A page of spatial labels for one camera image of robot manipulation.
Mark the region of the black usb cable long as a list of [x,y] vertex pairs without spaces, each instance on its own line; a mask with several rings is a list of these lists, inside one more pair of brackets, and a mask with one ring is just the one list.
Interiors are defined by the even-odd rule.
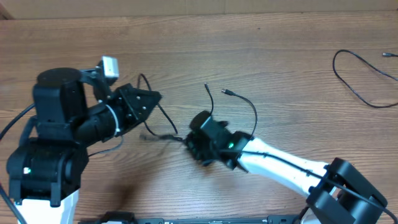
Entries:
[[178,135],[175,123],[160,103],[155,106],[155,115],[150,115],[149,120],[144,122],[144,126],[152,137],[143,135],[142,139],[184,143],[184,139]]

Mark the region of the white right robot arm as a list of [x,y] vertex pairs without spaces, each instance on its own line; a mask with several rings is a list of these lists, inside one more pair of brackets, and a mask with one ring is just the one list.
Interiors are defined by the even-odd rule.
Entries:
[[204,166],[221,161],[230,169],[270,178],[305,197],[299,223],[377,223],[389,214],[387,200],[351,163],[302,159],[248,133],[227,130],[209,111],[190,123],[187,149]]

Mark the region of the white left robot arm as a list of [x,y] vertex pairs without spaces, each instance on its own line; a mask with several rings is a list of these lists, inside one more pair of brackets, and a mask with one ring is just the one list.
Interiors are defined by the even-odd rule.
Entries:
[[143,123],[158,105],[157,91],[125,84],[101,68],[54,68],[33,89],[36,114],[7,160],[9,204],[19,223],[71,223],[87,149]]

